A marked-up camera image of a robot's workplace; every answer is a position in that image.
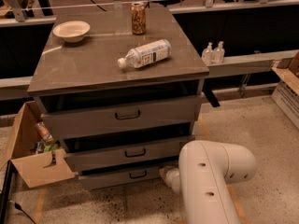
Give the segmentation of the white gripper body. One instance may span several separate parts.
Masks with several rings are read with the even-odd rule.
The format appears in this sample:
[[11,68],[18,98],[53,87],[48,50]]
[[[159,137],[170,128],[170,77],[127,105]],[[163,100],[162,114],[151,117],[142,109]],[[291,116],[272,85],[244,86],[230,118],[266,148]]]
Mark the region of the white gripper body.
[[176,194],[180,194],[181,186],[178,168],[173,166],[165,166],[159,170],[159,173],[164,183]]

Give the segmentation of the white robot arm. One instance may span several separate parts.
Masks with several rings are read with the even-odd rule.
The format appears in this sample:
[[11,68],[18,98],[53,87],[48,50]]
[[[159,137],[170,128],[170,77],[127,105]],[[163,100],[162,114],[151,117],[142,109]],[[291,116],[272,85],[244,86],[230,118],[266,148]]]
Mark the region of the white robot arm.
[[241,224],[227,186],[252,179],[256,171],[246,147],[195,140],[180,151],[178,166],[161,168],[160,176],[182,196],[188,224]]

